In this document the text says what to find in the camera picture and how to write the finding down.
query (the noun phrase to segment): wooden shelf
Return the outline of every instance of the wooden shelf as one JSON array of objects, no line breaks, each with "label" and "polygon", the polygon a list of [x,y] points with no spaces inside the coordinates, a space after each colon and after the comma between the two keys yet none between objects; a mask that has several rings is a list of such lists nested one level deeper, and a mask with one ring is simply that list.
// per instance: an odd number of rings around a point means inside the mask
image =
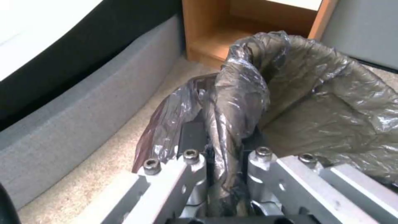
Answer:
[{"label": "wooden shelf", "polygon": [[219,69],[236,40],[258,32],[319,39],[336,2],[323,0],[317,12],[264,0],[183,0],[188,59]]},{"label": "wooden shelf", "polygon": [[222,24],[213,32],[199,38],[189,46],[193,55],[204,55],[215,60],[215,67],[219,68],[228,55],[229,47],[238,39],[251,36],[258,32],[278,30],[276,27],[255,21],[230,17],[228,23]]}]

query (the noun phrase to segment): metal frame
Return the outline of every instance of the metal frame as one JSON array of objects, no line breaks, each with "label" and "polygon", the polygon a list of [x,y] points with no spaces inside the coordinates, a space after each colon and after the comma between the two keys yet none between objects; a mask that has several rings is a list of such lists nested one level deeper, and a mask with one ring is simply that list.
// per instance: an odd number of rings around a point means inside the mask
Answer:
[{"label": "metal frame", "polygon": [[354,167],[323,169],[320,176],[379,223],[398,222],[398,196]]}]

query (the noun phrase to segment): trash bag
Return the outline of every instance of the trash bag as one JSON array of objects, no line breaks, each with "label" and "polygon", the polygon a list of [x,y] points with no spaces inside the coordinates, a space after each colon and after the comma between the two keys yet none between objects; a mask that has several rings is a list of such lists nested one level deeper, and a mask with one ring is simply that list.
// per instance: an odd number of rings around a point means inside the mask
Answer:
[{"label": "trash bag", "polygon": [[279,157],[311,152],[325,166],[348,163],[381,183],[398,180],[397,93],[314,40],[280,31],[236,41],[219,74],[191,79],[159,105],[133,171],[148,157],[175,158],[181,125],[200,110],[215,153],[209,216],[252,212],[240,151],[256,126]]}]

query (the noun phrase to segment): bolt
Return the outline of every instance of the bolt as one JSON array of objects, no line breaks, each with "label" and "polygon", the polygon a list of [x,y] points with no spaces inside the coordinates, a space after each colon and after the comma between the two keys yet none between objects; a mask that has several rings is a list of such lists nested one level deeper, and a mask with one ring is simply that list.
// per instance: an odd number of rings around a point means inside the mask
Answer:
[{"label": "bolt", "polygon": [[265,146],[256,149],[256,157],[262,161],[270,161],[272,159],[272,151]]},{"label": "bolt", "polygon": [[190,165],[199,161],[199,152],[195,149],[185,150],[182,156],[184,157],[184,161]]},{"label": "bolt", "polygon": [[314,169],[318,162],[318,159],[310,153],[301,154],[298,159],[310,169]]},{"label": "bolt", "polygon": [[144,167],[144,173],[150,176],[156,175],[162,170],[158,159],[145,160],[143,167]]}]

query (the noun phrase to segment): beige carpet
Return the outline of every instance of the beige carpet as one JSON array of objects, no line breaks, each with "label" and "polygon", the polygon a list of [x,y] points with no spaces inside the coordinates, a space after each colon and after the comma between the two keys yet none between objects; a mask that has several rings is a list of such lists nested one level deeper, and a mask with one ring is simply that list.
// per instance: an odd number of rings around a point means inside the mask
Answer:
[{"label": "beige carpet", "polygon": [[[398,90],[396,74],[368,67]],[[213,73],[181,57],[148,103],[113,137],[56,185],[19,211],[23,223],[69,223],[122,170],[130,171],[135,146],[159,103],[188,79]]]}]

